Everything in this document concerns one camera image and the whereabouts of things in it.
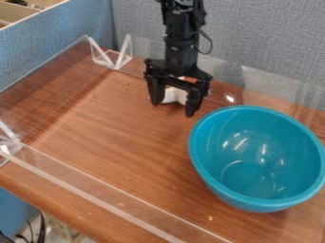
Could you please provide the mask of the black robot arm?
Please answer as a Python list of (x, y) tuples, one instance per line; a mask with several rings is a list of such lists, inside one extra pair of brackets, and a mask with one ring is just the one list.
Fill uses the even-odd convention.
[(165, 25), (165, 58), (146, 59), (143, 77), (147, 82), (150, 100), (154, 105), (163, 102), (169, 86), (187, 92), (186, 116), (199, 110), (203, 98), (209, 95), (213, 76), (197, 65), (198, 54), (210, 54), (199, 50), (199, 36), (211, 38), (202, 30), (206, 25), (203, 0), (155, 0), (162, 6), (162, 24)]

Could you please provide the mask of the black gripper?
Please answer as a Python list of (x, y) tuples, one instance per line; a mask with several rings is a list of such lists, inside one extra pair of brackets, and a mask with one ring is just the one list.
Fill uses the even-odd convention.
[[(158, 105), (163, 102), (165, 88), (167, 86), (181, 88), (187, 91), (186, 116), (191, 117), (199, 110), (202, 101), (209, 95), (213, 76), (201, 70), (197, 65), (182, 73), (170, 70), (163, 60), (146, 59), (145, 65), (143, 77), (147, 82), (151, 103)], [(179, 79), (182, 76), (195, 78), (198, 81), (195, 83), (182, 81)]]

